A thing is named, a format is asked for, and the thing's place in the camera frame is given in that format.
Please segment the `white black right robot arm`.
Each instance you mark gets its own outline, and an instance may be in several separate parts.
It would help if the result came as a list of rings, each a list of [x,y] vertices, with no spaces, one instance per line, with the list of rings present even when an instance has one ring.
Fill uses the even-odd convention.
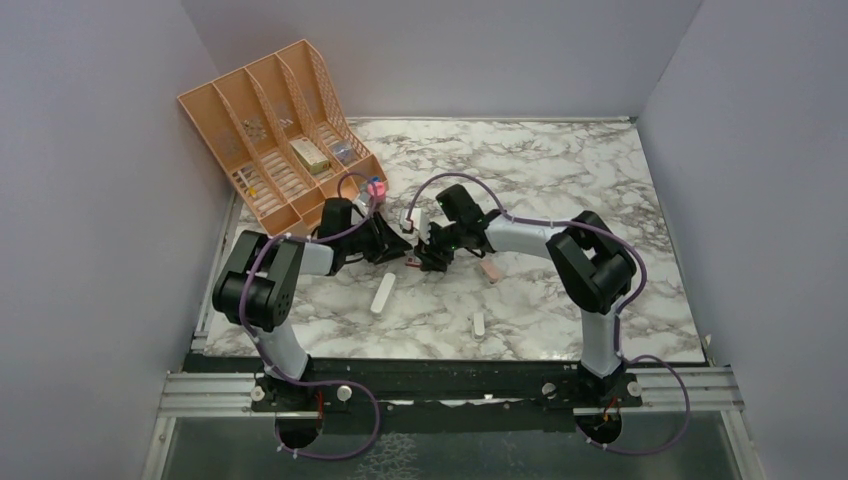
[[[581,314],[578,396],[592,407],[612,399],[625,370],[619,313],[637,272],[627,243],[591,210],[567,221],[518,218],[500,209],[484,212],[462,185],[443,190],[436,200],[446,225],[427,220],[414,207],[400,217],[401,230],[418,236],[414,252],[421,270],[446,271],[458,250],[480,258],[512,252],[550,260]]]

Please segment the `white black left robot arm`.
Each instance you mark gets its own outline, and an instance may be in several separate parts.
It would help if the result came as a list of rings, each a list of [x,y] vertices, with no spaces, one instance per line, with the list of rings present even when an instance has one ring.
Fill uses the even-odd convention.
[[[311,237],[243,231],[213,287],[213,308],[247,333],[265,374],[278,382],[279,401],[302,410],[318,383],[308,378],[310,356],[288,321],[299,278],[334,276],[358,259],[378,265],[411,250],[375,206],[361,211],[349,199],[331,198]]]

